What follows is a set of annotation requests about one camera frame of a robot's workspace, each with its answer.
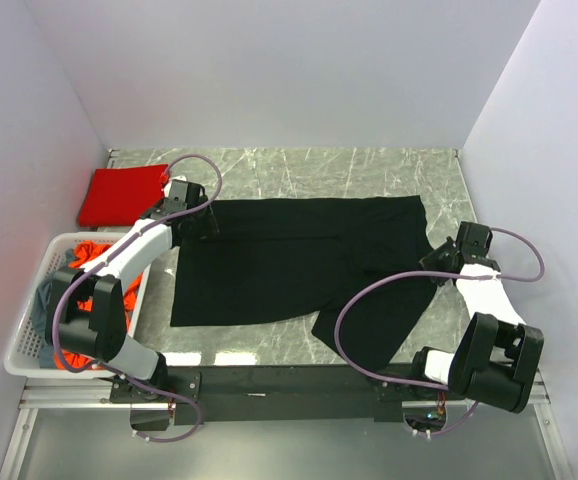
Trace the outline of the black t shirt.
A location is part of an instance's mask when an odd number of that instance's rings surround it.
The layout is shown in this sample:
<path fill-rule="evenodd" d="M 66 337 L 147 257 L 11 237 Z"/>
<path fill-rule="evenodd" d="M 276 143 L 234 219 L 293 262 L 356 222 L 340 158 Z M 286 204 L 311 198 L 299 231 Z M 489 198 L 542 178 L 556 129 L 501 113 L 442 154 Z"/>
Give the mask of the black t shirt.
<path fill-rule="evenodd" d="M 419 276 L 421 199 L 225 200 L 218 234 L 178 253 L 174 327 L 252 325 L 315 314 L 313 335 L 385 368 L 429 307 Z"/>

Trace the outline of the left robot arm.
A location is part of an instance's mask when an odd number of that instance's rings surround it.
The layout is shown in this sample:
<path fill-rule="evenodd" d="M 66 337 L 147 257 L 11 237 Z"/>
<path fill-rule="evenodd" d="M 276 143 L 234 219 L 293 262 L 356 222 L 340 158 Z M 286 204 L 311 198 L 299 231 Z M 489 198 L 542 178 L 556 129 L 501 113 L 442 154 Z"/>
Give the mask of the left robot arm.
<path fill-rule="evenodd" d="M 148 402 L 166 395 L 165 357 L 129 335 L 124 297 L 161 254 L 184 240 L 201 240 L 217 232 L 210 201 L 202 185 L 173 179 L 164 197 L 105 252 L 79 267 L 55 272 L 45 340 L 54 348 L 59 365 L 80 373 L 98 364 L 125 375 Z"/>

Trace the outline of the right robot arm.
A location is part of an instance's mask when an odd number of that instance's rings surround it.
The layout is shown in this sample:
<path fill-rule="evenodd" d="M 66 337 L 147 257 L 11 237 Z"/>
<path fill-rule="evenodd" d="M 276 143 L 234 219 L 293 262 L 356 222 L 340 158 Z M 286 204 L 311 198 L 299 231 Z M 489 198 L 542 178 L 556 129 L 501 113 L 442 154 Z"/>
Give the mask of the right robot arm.
<path fill-rule="evenodd" d="M 460 223 L 457 237 L 420 260 L 425 271 L 445 275 L 463 297 L 470 323 L 455 352 L 425 347 L 408 374 L 413 395 L 429 399 L 446 386 L 452 394 L 508 412 L 526 407 L 544 345 L 540 329 L 516 312 L 503 285 L 498 263 L 489 258 L 496 229 Z"/>

